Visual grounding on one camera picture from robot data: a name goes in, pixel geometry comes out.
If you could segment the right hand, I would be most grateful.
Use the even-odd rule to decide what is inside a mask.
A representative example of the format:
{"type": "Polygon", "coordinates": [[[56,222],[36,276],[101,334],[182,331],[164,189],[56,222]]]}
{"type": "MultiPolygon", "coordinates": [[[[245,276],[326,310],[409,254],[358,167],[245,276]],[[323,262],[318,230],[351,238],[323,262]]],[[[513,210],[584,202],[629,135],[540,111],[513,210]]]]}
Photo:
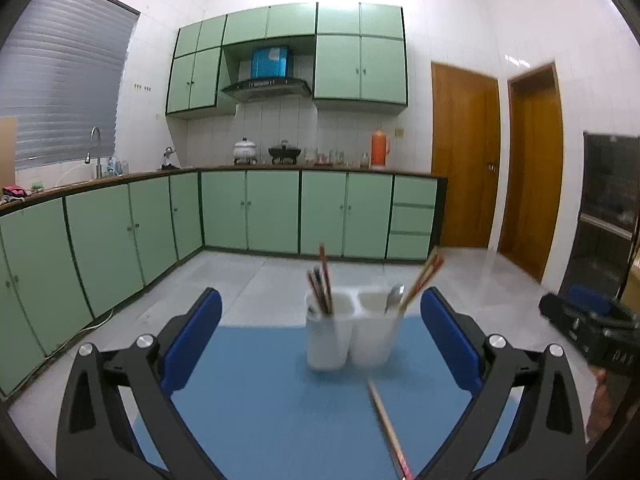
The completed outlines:
{"type": "Polygon", "coordinates": [[[596,380],[596,390],[591,401],[586,433],[590,441],[597,441],[611,426],[613,411],[611,396],[608,392],[608,372],[604,368],[597,367],[591,367],[590,370],[596,380]]]}

